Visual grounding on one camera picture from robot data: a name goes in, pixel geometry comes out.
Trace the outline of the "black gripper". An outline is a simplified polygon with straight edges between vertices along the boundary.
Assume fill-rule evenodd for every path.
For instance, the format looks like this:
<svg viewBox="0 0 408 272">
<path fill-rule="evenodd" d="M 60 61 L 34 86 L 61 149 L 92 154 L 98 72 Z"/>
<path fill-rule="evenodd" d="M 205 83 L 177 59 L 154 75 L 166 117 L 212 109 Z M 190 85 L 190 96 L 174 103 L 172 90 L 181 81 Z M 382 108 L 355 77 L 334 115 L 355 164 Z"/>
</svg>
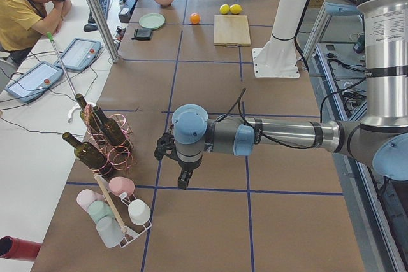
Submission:
<svg viewBox="0 0 408 272">
<path fill-rule="evenodd" d="M 193 171 L 197 169 L 202 162 L 202 157 L 199 157 L 196 161 L 186 162 L 180 157 L 178 158 L 178 164 L 181 167 L 180 176 L 178 178 L 178 188 L 187 189 L 188 182 L 190 181 Z"/>
</svg>

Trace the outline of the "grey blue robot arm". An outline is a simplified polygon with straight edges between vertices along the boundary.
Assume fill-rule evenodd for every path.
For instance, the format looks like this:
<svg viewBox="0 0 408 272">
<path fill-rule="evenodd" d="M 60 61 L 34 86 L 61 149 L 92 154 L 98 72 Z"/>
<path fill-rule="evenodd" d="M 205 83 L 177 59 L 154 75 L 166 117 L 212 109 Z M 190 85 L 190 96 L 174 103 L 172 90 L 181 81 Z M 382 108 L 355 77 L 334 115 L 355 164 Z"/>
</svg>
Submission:
<svg viewBox="0 0 408 272">
<path fill-rule="evenodd" d="M 209 119 L 198 105 L 172 116 L 173 152 L 186 189 L 204 152 L 247 156 L 254 145 L 324 148 L 392 180 L 407 179 L 407 0 L 327 0 L 327 11 L 356 8 L 364 18 L 367 112 L 359 122 L 288 122 L 223 116 Z"/>
</svg>

